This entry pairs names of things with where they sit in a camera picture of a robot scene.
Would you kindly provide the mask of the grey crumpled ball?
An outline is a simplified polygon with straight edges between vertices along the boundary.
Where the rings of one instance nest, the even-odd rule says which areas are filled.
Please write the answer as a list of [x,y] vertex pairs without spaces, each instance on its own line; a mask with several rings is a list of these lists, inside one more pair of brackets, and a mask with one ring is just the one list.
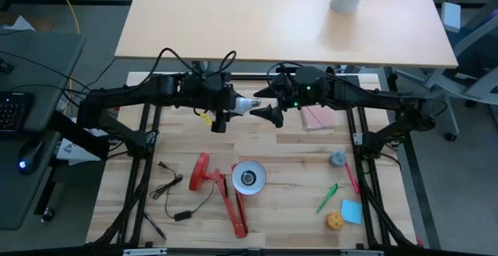
[[335,167],[344,167],[347,164],[347,156],[342,151],[334,151],[330,155],[330,163]]

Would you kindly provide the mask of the light wooden side table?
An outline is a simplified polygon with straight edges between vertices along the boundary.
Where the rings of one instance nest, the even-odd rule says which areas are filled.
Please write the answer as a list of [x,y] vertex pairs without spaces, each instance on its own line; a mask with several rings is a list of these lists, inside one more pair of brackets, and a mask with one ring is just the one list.
[[132,0],[115,54],[154,58],[165,47],[193,60],[236,51],[242,61],[454,68],[433,0]]

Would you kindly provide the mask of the white box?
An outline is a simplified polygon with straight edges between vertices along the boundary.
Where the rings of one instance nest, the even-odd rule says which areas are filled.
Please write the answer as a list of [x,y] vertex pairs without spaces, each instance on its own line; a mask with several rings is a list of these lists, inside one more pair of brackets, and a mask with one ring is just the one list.
[[440,18],[446,31],[458,33],[461,29],[461,6],[450,2],[443,2]]

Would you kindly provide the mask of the grey office chair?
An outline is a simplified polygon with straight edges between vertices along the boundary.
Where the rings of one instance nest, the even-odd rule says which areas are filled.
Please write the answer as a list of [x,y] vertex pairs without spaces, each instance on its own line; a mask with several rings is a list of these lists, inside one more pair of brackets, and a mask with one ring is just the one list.
[[420,77],[398,70],[399,76],[428,89],[444,102],[450,96],[465,100],[467,107],[487,103],[498,109],[498,41],[496,46],[483,46],[482,39],[498,30],[498,8],[481,11],[458,33],[447,32],[448,39],[458,60],[455,69],[428,69]]

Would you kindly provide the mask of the black keyboard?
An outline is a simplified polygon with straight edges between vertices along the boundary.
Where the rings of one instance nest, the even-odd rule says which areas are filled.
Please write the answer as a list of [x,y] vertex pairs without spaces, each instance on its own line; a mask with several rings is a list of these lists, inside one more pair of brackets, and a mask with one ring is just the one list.
[[0,92],[0,133],[19,133],[34,103],[32,93]]

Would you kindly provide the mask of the grey desk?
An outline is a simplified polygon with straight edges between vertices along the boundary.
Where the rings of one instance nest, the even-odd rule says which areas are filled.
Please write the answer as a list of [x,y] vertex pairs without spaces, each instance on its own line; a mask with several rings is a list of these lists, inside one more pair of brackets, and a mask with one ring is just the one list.
[[[57,110],[85,43],[79,34],[0,30],[0,92],[32,93],[34,103],[19,133],[0,133],[0,230],[19,229],[34,200],[53,156],[58,133],[50,123],[62,116]],[[41,139],[44,147],[37,170],[18,170],[21,147]]]

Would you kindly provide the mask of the black pen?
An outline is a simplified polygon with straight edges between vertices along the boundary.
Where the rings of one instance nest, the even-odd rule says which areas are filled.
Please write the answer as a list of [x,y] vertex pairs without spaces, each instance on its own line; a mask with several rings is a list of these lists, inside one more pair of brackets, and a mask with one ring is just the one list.
[[167,240],[166,234],[160,229],[160,227],[155,223],[149,213],[144,212],[143,217],[152,225],[154,230],[161,236],[163,240]]

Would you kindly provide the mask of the pink pen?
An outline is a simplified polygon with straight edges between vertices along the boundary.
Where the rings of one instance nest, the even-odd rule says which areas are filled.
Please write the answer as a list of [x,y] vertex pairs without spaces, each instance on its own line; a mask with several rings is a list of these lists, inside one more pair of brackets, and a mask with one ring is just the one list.
[[359,195],[360,194],[359,184],[358,184],[357,180],[355,179],[355,177],[353,175],[353,172],[352,172],[352,170],[351,170],[348,162],[345,162],[345,168],[347,170],[347,173],[349,175],[349,179],[351,180],[351,184],[353,186],[353,189],[354,189],[355,193],[357,195]]

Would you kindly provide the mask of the white lightbulb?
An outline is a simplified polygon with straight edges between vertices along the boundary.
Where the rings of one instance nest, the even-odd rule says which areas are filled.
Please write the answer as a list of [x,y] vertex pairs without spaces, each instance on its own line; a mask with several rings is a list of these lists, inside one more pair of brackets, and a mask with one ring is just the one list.
[[236,98],[235,102],[235,108],[230,110],[230,112],[238,114],[238,115],[244,115],[248,111],[259,107],[261,105],[261,101],[258,98],[245,98],[245,97],[238,97]]

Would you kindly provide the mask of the blue sticky note pad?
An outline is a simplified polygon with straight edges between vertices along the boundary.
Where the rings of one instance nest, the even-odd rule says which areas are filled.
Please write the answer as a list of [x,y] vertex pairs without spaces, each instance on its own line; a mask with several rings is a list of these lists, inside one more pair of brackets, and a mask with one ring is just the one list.
[[363,206],[358,202],[343,200],[341,214],[346,222],[360,225],[362,223]]

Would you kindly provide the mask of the red desk lamp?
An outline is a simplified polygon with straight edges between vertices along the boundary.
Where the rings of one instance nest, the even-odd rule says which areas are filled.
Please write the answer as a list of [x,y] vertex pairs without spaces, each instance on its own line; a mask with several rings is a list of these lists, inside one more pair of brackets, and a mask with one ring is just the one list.
[[243,160],[231,166],[230,178],[219,169],[208,173],[208,153],[201,153],[195,163],[189,182],[190,191],[198,191],[204,181],[213,181],[218,189],[237,238],[248,235],[244,197],[260,193],[267,182],[267,172],[261,163]]

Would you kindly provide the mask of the pink notebook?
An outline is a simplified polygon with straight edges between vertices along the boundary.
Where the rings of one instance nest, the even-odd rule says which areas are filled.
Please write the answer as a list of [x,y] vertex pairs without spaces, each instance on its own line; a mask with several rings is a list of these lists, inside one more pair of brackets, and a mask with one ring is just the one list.
[[329,107],[319,105],[303,107],[300,115],[306,131],[331,129],[338,124],[335,111]]

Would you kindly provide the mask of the yellow textured ball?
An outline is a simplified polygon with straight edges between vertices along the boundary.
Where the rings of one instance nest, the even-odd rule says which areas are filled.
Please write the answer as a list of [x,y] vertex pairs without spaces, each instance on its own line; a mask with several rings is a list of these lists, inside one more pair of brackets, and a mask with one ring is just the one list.
[[326,215],[325,223],[330,230],[341,230],[345,225],[345,220],[340,212],[330,212]]

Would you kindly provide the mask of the white paper sheets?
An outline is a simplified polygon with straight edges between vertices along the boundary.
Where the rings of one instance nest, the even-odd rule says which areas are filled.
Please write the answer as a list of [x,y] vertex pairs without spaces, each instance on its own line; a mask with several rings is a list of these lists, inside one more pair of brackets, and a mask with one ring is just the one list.
[[67,139],[62,139],[56,158],[59,160],[67,160],[69,166],[78,163],[100,161],[99,157],[87,152],[81,146],[78,146]]

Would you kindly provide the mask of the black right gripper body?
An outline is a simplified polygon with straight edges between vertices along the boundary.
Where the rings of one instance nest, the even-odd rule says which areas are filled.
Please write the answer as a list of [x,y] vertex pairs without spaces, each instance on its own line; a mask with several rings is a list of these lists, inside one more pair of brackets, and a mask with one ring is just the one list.
[[310,66],[286,68],[280,73],[290,74],[296,85],[294,94],[279,95],[279,98],[276,98],[278,106],[283,110],[323,105],[331,91],[331,85],[325,72],[318,68]]

